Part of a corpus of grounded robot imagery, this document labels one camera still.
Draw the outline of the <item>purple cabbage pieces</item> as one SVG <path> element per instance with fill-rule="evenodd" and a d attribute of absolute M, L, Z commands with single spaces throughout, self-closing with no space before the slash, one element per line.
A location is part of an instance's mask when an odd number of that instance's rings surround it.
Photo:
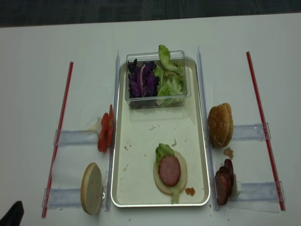
<path fill-rule="evenodd" d="M 158 95 L 159 77 L 155 75 L 154 61 L 138 64 L 137 59 L 128 63 L 129 97 L 155 97 Z"/>

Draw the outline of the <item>lettuce leaf on bun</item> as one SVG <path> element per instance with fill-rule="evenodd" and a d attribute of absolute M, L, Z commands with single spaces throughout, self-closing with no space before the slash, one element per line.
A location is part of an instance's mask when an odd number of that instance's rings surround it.
<path fill-rule="evenodd" d="M 175 156 L 173 149 L 169 145 L 163 143 L 159 143 L 155 153 L 156 153 L 156 164 L 158 167 L 160 166 L 161 160 L 165 156 Z"/>

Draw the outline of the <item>rear tomato slice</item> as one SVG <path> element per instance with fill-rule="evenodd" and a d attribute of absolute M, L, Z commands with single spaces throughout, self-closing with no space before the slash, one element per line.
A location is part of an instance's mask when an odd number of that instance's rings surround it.
<path fill-rule="evenodd" d="M 112 132 L 113 132 L 113 120 L 114 120 L 113 107 L 112 107 L 112 105 L 110 105 L 108 131 L 107 131 L 107 145 L 108 146 L 111 145 Z"/>

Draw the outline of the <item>tomato slice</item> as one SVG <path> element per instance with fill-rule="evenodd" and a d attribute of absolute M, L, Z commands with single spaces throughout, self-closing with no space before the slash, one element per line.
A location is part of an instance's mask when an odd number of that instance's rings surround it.
<path fill-rule="evenodd" d="M 111 138 L 109 137 L 109 114 L 104 113 L 101 119 L 101 130 L 98 139 L 98 151 L 106 152 L 110 145 Z"/>
<path fill-rule="evenodd" d="M 112 132 L 113 132 L 113 120 L 114 120 L 113 107 L 112 107 L 112 105 L 110 105 L 108 131 L 107 131 L 107 145 L 108 146 L 111 145 Z"/>

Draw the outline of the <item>green lettuce in box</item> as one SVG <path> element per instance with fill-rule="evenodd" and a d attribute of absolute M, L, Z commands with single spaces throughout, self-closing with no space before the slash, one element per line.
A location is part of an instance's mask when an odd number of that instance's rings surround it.
<path fill-rule="evenodd" d="M 179 61 L 171 60 L 171 52 L 165 45 L 158 46 L 161 66 L 157 65 L 155 75 L 159 77 L 158 106 L 177 106 L 183 104 L 184 67 Z"/>

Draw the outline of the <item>front tomato slice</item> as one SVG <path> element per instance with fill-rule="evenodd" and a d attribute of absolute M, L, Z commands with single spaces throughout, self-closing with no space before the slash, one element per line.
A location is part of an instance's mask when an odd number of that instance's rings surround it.
<path fill-rule="evenodd" d="M 111 138 L 109 137 L 109 114 L 104 113 L 101 119 L 101 130 L 98 139 L 98 151 L 106 152 L 110 145 Z"/>

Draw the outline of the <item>pink meat patty on bun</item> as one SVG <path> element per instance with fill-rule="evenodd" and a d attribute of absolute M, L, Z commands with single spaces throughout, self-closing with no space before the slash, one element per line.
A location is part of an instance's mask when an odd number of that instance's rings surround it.
<path fill-rule="evenodd" d="M 165 156 L 162 158 L 158 175 L 164 185 L 172 187 L 175 186 L 181 176 L 181 166 L 175 156 Z"/>

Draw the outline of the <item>clear plastic salad box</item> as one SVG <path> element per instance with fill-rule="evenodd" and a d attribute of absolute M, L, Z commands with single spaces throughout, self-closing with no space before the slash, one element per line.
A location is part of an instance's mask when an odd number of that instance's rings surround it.
<path fill-rule="evenodd" d="M 158 52 L 127 55 L 125 89 L 132 109 L 183 105 L 190 95 L 187 55 L 163 45 Z"/>

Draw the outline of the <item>white metal tray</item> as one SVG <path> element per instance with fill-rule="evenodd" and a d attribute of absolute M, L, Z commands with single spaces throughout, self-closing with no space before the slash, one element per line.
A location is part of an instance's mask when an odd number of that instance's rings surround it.
<path fill-rule="evenodd" d="M 119 97 L 116 107 L 116 138 L 111 179 L 111 199 L 120 208 L 170 207 L 171 196 L 156 186 L 153 168 L 155 150 L 167 144 L 186 160 L 185 188 L 179 206 L 202 206 L 210 198 L 205 138 L 199 98 L 198 73 L 192 58 L 186 61 L 191 95 L 182 106 L 130 109 L 125 99 L 127 64 L 119 70 Z"/>

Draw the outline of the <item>front sesame bun top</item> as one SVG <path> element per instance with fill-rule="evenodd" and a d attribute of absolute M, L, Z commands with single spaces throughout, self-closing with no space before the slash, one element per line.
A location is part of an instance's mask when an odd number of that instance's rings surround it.
<path fill-rule="evenodd" d="M 228 136 L 230 121 L 226 106 L 214 106 L 208 116 L 208 128 L 211 143 L 214 146 L 221 147 Z"/>

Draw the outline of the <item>sesame bun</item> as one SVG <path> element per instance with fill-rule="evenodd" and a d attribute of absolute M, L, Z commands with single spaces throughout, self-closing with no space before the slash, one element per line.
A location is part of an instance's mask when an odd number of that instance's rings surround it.
<path fill-rule="evenodd" d="M 221 147 L 228 136 L 230 121 L 226 106 L 214 106 L 208 116 L 208 128 L 211 143 L 214 146 Z"/>
<path fill-rule="evenodd" d="M 231 111 L 230 104 L 224 103 L 223 105 L 226 107 L 229 116 L 229 132 L 225 140 L 225 143 L 223 144 L 223 147 L 226 147 L 231 141 L 233 135 L 233 118 L 232 118 L 232 111 Z"/>

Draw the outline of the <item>bottom bun on tray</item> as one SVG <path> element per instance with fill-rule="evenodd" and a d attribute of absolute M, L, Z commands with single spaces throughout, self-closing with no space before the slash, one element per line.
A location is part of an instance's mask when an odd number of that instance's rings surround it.
<path fill-rule="evenodd" d="M 172 203 L 178 202 L 179 195 L 184 190 L 186 183 L 187 183 L 187 177 L 188 177 L 187 164 L 186 164 L 185 159 L 178 151 L 175 151 L 175 150 L 173 150 L 173 151 L 174 151 L 175 157 L 178 159 L 180 166 L 181 166 L 181 176 L 180 176 L 178 183 L 175 186 L 169 187 L 169 186 L 166 186 L 163 184 L 163 182 L 161 181 L 161 179 L 159 178 L 159 175 L 158 175 L 159 167 L 156 164 L 156 160 L 155 160 L 154 166 L 153 166 L 153 176 L 154 176 L 154 181 L 155 181 L 157 188 L 161 192 L 171 195 Z"/>

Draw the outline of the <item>rear sesame bun top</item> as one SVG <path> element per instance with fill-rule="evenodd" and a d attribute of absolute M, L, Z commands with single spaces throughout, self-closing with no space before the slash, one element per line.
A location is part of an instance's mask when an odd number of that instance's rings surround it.
<path fill-rule="evenodd" d="M 229 132 L 225 140 L 225 143 L 223 144 L 223 147 L 226 147 L 231 141 L 233 135 L 233 118 L 232 118 L 232 111 L 231 111 L 230 104 L 224 103 L 223 105 L 226 107 L 229 116 Z"/>

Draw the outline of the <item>left upper clear pusher track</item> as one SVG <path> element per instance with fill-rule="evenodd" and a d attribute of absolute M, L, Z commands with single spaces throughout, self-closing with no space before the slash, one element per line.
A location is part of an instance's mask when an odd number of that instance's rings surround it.
<path fill-rule="evenodd" d="M 97 142 L 95 130 L 56 130 L 53 145 L 92 145 Z"/>

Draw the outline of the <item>clear pusher track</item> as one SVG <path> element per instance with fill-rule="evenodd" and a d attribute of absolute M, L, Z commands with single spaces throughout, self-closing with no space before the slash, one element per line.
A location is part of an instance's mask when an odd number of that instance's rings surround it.
<path fill-rule="evenodd" d="M 285 201 L 281 181 L 241 183 L 237 182 L 237 194 L 231 198 L 233 202 L 239 201 Z"/>
<path fill-rule="evenodd" d="M 232 140 L 270 140 L 268 123 L 234 125 Z"/>
<path fill-rule="evenodd" d="M 53 145 L 92 145 L 97 142 L 95 130 L 56 130 Z"/>
<path fill-rule="evenodd" d="M 80 208 L 80 188 L 61 189 L 46 188 L 44 191 L 43 208 Z"/>

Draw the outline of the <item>brown crumb on table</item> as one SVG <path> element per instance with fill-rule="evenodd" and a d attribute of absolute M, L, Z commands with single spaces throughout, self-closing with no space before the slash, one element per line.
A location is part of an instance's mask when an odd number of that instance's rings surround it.
<path fill-rule="evenodd" d="M 224 151 L 223 151 L 223 154 L 228 156 L 231 160 L 233 159 L 233 150 L 231 148 L 226 148 Z"/>

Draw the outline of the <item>brown crumb on tray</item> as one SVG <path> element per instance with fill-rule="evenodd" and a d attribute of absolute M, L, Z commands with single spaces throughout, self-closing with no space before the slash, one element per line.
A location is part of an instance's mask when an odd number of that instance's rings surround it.
<path fill-rule="evenodd" d="M 185 188 L 185 192 L 186 192 L 187 195 L 194 196 L 195 189 L 193 187 L 191 187 L 191 188 Z"/>

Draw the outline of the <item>rear dark sausage slice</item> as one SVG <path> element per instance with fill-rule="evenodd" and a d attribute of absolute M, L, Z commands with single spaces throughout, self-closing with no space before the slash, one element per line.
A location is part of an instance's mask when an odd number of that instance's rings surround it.
<path fill-rule="evenodd" d="M 224 166 L 227 169 L 228 175 L 230 177 L 231 186 L 233 186 L 234 183 L 234 173 L 233 173 L 233 165 L 231 159 L 226 159 L 224 161 Z"/>

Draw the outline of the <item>dark sausage slice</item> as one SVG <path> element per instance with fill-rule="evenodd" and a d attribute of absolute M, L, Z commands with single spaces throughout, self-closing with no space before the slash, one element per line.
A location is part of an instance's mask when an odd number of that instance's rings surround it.
<path fill-rule="evenodd" d="M 233 165 L 231 159 L 226 159 L 224 161 L 224 166 L 227 169 L 228 175 L 230 177 L 231 186 L 233 186 L 234 183 L 234 173 L 233 173 Z"/>
<path fill-rule="evenodd" d="M 231 182 L 229 175 L 221 171 L 217 171 L 215 175 L 217 203 L 222 206 L 228 201 L 231 191 Z"/>

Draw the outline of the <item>upright white bun half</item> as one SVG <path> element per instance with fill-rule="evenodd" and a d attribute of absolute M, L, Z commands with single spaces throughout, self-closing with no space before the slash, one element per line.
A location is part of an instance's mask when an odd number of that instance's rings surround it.
<path fill-rule="evenodd" d="M 89 215 L 98 213 L 103 195 L 102 175 L 96 163 L 87 166 L 80 189 L 83 210 Z"/>

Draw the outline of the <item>front dark sausage slice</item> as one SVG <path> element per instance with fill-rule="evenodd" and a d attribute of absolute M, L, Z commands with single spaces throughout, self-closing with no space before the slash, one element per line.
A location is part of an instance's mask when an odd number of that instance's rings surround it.
<path fill-rule="evenodd" d="M 229 175 L 221 171 L 217 171 L 215 175 L 217 203 L 222 206 L 228 201 L 231 191 L 231 182 Z"/>

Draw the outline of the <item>right upper clear pusher track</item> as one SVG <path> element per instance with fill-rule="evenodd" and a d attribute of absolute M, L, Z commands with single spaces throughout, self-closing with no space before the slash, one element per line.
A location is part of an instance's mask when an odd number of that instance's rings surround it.
<path fill-rule="evenodd" d="M 270 140 L 268 123 L 234 125 L 232 140 Z"/>

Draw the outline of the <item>left lower clear pusher track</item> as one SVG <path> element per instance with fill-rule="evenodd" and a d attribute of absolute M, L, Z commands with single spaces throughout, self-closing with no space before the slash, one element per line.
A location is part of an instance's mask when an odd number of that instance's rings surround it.
<path fill-rule="evenodd" d="M 46 188 L 44 191 L 43 208 L 80 208 L 80 188 L 61 189 Z"/>

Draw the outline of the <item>right lower clear pusher track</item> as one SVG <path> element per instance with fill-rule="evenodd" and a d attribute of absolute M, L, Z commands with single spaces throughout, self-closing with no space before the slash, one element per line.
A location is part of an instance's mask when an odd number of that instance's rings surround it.
<path fill-rule="evenodd" d="M 281 181 L 241 183 L 237 182 L 237 194 L 231 198 L 233 202 L 239 201 L 285 201 Z"/>

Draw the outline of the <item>black object at corner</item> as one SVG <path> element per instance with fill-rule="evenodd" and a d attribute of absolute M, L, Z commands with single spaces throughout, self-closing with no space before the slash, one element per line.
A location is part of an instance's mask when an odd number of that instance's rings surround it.
<path fill-rule="evenodd" d="M 22 201 L 16 201 L 0 220 L 0 226 L 20 226 L 24 215 Z"/>

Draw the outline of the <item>left clear long rail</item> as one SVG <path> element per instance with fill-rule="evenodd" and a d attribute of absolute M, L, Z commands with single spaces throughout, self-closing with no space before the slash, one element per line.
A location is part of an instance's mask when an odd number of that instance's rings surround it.
<path fill-rule="evenodd" d="M 114 119 L 112 123 L 112 137 L 110 145 L 110 154 L 109 154 L 109 165 L 108 165 L 108 179 L 107 179 L 107 191 L 106 191 L 106 201 L 105 201 L 105 211 L 109 212 L 111 208 L 111 184 L 112 184 L 112 172 L 113 172 L 113 157 L 115 152 L 115 136 L 116 136 L 116 118 L 117 118 L 117 107 L 118 107 L 118 97 L 119 97 L 119 80 L 120 80 L 120 54 L 117 50 L 116 58 L 116 70 L 115 70 L 115 79 L 114 79 L 114 96 L 113 96 L 113 114 Z"/>

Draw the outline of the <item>clear long rail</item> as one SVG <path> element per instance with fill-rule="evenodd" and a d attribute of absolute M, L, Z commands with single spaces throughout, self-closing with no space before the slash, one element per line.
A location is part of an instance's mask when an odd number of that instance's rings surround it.
<path fill-rule="evenodd" d="M 197 50 L 197 60 L 198 60 L 198 83 L 199 83 L 199 92 L 200 92 L 200 101 L 201 101 L 201 114 L 202 114 L 202 122 L 203 122 L 203 131 L 204 131 L 204 142 L 206 149 L 206 157 L 207 157 L 207 166 L 209 173 L 209 188 L 211 191 L 212 197 L 212 208 L 214 211 L 218 211 L 220 209 L 217 203 L 217 195 L 216 195 L 216 187 L 215 187 L 215 173 L 212 162 L 212 145 L 209 137 L 209 128 L 207 123 L 207 107 L 206 107 L 206 92 L 205 92 L 205 82 L 203 76 L 203 65 L 202 65 L 202 57 L 200 53 L 200 48 Z"/>
<path fill-rule="evenodd" d="M 119 80 L 120 80 L 120 54 L 117 50 L 116 58 L 116 70 L 115 70 L 115 79 L 114 79 L 114 96 L 113 96 L 113 114 L 114 119 L 112 123 L 112 137 L 110 145 L 110 154 L 109 154 L 109 165 L 108 165 L 108 179 L 107 179 L 107 191 L 106 191 L 106 201 L 105 201 L 105 211 L 109 212 L 111 208 L 111 184 L 112 184 L 112 172 L 113 172 L 113 157 L 115 152 L 115 136 L 116 136 L 116 118 L 117 118 L 117 107 L 118 107 L 118 97 L 119 97 Z"/>

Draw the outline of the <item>right clear long rail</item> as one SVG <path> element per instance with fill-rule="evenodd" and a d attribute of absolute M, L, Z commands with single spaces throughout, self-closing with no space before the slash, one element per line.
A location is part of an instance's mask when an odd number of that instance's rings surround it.
<path fill-rule="evenodd" d="M 198 60 L 198 83 L 199 83 L 199 92 L 200 92 L 200 101 L 201 101 L 201 114 L 202 114 L 202 122 L 203 122 L 203 131 L 204 131 L 204 142 L 206 149 L 206 157 L 207 157 L 207 166 L 209 173 L 209 188 L 211 191 L 212 197 L 212 208 L 214 211 L 218 211 L 220 209 L 217 203 L 217 195 L 216 195 L 216 187 L 215 187 L 215 173 L 212 162 L 212 145 L 209 137 L 209 128 L 207 123 L 207 107 L 206 107 L 206 92 L 205 92 L 205 82 L 203 76 L 203 65 L 202 65 L 202 57 L 200 53 L 200 48 L 197 50 L 197 60 Z"/>

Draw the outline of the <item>left red rail strip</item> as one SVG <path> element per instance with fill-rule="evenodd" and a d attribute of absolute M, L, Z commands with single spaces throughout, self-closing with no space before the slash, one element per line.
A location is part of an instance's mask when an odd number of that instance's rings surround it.
<path fill-rule="evenodd" d="M 57 150 L 58 150 L 57 142 L 59 141 L 59 138 L 60 138 L 60 135 L 61 135 L 63 119 L 64 119 L 64 112 L 65 112 L 65 108 L 66 108 L 66 102 L 67 102 L 67 97 L 68 97 L 68 92 L 69 92 L 69 86 L 70 86 L 70 82 L 71 82 L 72 70 L 73 70 L 73 62 L 70 62 L 67 81 L 66 81 L 66 86 L 65 86 L 65 92 L 64 92 L 64 97 L 63 97 L 63 103 L 62 103 L 61 113 L 60 113 L 60 118 L 59 118 L 59 123 L 58 123 L 58 127 L 57 127 L 57 130 L 56 130 L 56 133 L 55 133 L 55 138 L 54 138 L 55 144 L 54 144 L 52 161 L 51 161 L 50 171 L 49 171 L 49 176 L 48 176 L 48 184 L 47 184 L 47 187 L 46 187 L 46 193 L 44 194 L 45 199 L 43 200 L 43 204 L 45 206 L 43 207 L 41 218 L 46 218 L 46 215 L 47 215 L 49 194 L 50 194 L 51 185 L 52 185 L 52 168 L 53 168 L 53 164 L 54 164 L 56 154 L 57 154 Z"/>

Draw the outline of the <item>red rail strip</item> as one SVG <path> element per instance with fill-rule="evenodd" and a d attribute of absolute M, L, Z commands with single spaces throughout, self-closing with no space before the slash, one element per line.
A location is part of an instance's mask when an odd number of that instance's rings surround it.
<path fill-rule="evenodd" d="M 257 101 L 257 105 L 258 105 L 258 109 L 259 109 L 261 123 L 262 123 L 262 126 L 263 126 L 263 132 L 264 132 L 264 135 L 265 135 L 265 140 L 266 140 L 267 150 L 268 150 L 268 154 L 269 154 L 269 160 L 270 160 L 270 164 L 271 164 L 273 178 L 274 178 L 274 181 L 275 181 L 275 184 L 276 184 L 276 191 L 277 191 L 277 195 L 278 195 L 280 210 L 285 211 L 286 208 L 285 208 L 284 195 L 281 191 L 281 185 L 282 184 L 281 184 L 281 181 L 279 180 L 278 173 L 277 173 L 277 168 L 276 168 L 276 164 L 275 164 L 275 160 L 274 160 L 272 146 L 271 146 L 271 142 L 270 142 L 270 138 L 269 138 L 268 123 L 266 122 L 263 107 L 262 107 L 262 104 L 261 104 L 260 93 L 259 93 L 257 80 L 256 80 L 255 73 L 254 73 L 251 54 L 250 54 L 249 51 L 246 52 L 246 57 L 247 57 L 247 61 L 248 61 L 250 75 L 251 75 L 251 78 L 252 78 L 252 83 L 253 83 L 253 88 L 254 88 L 254 92 L 255 92 L 255 96 L 256 96 L 256 101 Z"/>
<path fill-rule="evenodd" d="M 67 81 L 66 81 L 66 86 L 65 86 L 65 92 L 64 92 L 64 97 L 63 97 L 63 103 L 62 103 L 61 113 L 60 113 L 60 118 L 59 118 L 59 123 L 58 123 L 58 127 L 57 127 L 57 130 L 56 130 L 56 133 L 55 133 L 55 138 L 54 138 L 55 144 L 54 144 L 52 161 L 51 161 L 50 171 L 49 171 L 49 176 L 48 176 L 48 184 L 47 184 L 47 187 L 46 187 L 46 193 L 44 194 L 45 199 L 43 200 L 43 204 L 45 206 L 43 207 L 41 218 L 46 218 L 46 215 L 47 215 L 49 194 L 50 194 L 51 185 L 52 185 L 52 168 L 53 168 L 53 164 L 54 164 L 56 154 L 57 154 L 57 150 L 58 150 L 57 142 L 59 141 L 59 138 L 60 138 L 60 135 L 61 135 L 63 119 L 64 119 L 64 112 L 65 112 L 65 108 L 66 108 L 66 102 L 67 102 L 67 97 L 68 97 L 68 92 L 69 92 L 69 86 L 70 86 L 70 82 L 71 82 L 72 70 L 73 70 L 73 62 L 70 62 Z"/>

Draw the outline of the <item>right red rail strip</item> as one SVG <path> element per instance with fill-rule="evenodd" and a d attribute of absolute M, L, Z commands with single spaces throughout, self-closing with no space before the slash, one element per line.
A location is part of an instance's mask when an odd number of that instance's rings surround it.
<path fill-rule="evenodd" d="M 265 140 L 266 140 L 267 150 L 268 150 L 268 154 L 269 154 L 269 160 L 270 160 L 270 164 L 271 164 L 273 178 L 274 178 L 274 181 L 275 181 L 275 184 L 276 184 L 276 191 L 277 191 L 277 195 L 278 195 L 280 210 L 285 211 L 286 208 L 285 208 L 284 195 L 281 191 L 281 185 L 282 184 L 281 184 L 281 181 L 279 180 L 278 173 L 277 173 L 277 168 L 276 168 L 276 164 L 275 164 L 275 160 L 274 160 L 272 146 L 271 146 L 271 142 L 270 142 L 270 138 L 269 138 L 268 123 L 266 122 L 263 107 L 262 107 L 262 104 L 261 104 L 260 93 L 259 93 L 257 80 L 256 80 L 255 73 L 254 73 L 251 54 L 250 54 L 249 51 L 246 52 L 246 57 L 247 57 L 247 61 L 248 61 L 250 75 L 251 75 L 251 78 L 252 78 L 252 83 L 253 83 L 253 88 L 254 88 L 254 92 L 255 92 L 255 96 L 256 96 L 256 101 L 257 101 L 257 105 L 258 105 L 258 109 L 259 109 L 261 123 L 262 123 L 262 126 L 263 126 L 263 132 L 264 132 L 264 135 L 265 135 Z"/>

